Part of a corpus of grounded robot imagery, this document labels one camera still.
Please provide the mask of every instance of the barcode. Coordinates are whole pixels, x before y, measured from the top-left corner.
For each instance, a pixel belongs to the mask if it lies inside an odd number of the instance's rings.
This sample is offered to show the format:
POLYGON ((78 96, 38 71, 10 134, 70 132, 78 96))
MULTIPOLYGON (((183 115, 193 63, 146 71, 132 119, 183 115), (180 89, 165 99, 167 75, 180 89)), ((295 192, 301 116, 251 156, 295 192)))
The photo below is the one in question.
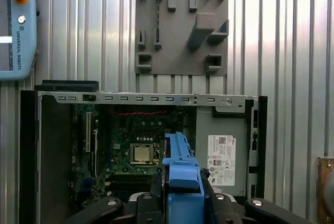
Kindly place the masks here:
POLYGON ((226 138, 225 137, 219 137, 219 144, 226 144, 226 138))

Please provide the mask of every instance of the cpu socket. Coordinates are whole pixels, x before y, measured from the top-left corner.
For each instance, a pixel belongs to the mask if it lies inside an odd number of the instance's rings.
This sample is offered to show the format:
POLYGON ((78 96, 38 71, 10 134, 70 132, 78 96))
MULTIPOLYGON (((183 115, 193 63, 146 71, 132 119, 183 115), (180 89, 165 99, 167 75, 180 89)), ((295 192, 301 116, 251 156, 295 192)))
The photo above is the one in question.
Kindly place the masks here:
POLYGON ((130 164, 152 165, 153 156, 153 144, 130 144, 130 164))

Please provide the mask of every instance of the red cable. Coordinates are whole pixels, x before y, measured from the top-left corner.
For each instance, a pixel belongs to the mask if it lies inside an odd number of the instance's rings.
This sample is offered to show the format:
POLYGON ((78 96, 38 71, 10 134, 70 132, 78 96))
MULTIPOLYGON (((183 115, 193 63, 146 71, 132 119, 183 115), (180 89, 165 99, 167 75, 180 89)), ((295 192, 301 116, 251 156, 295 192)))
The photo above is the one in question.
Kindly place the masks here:
POLYGON ((113 112, 113 114, 118 115, 118 116, 132 116, 132 115, 151 116, 151 115, 164 114, 164 113, 167 113, 167 111, 158 111, 158 112, 151 112, 151 113, 146 113, 146 112, 117 113, 117 112, 113 112))

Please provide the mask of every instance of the screw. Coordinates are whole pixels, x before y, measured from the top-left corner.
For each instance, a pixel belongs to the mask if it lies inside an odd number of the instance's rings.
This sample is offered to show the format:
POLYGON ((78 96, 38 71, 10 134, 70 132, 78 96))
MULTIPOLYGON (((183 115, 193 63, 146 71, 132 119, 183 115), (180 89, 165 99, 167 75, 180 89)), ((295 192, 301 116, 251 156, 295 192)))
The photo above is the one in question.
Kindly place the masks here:
POLYGON ((20 24, 24 24, 26 22, 26 17, 24 15, 21 15, 17 18, 17 21, 20 23, 20 24))
POLYGON ((109 206, 113 206, 113 205, 116 205, 116 203, 117 203, 117 202, 116 202, 114 199, 111 199, 110 201, 108 201, 107 204, 108 204, 109 206))
POLYGON ((226 104, 227 104, 227 105, 231 105, 231 104, 232 104, 232 100, 231 100, 231 99, 227 99, 227 100, 226 100, 226 104))
POLYGON ((224 195, 222 194, 216 194, 217 199, 225 199, 224 195))
POLYGON ((143 197, 144 199, 152 199, 152 196, 151 195, 144 195, 144 197, 143 197))
POLYGON ((255 199, 254 201, 252 201, 252 203, 253 203, 255 206, 258 206, 258 207, 260 207, 260 206, 263 205, 261 201, 258 201, 258 200, 256 200, 256 199, 255 199))

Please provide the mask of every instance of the blue plastic part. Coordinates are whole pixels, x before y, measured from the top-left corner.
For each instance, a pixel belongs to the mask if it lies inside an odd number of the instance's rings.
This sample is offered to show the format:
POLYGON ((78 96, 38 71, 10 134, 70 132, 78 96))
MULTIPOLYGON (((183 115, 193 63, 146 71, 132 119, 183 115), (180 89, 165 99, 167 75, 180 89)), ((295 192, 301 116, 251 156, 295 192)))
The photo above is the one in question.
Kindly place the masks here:
POLYGON ((1 81, 25 79, 30 73, 36 51, 36 0, 28 0, 25 4, 11 0, 10 5, 13 70, 0 72, 1 81), (26 18, 24 24, 18 22, 21 15, 26 18))
POLYGON ((200 167, 190 145, 182 133, 166 134, 170 141, 171 157, 164 158, 163 164, 169 166, 169 187, 179 188, 180 193, 168 195, 168 219, 172 224, 204 223, 204 189, 200 167), (198 193, 182 193, 188 189, 198 193))

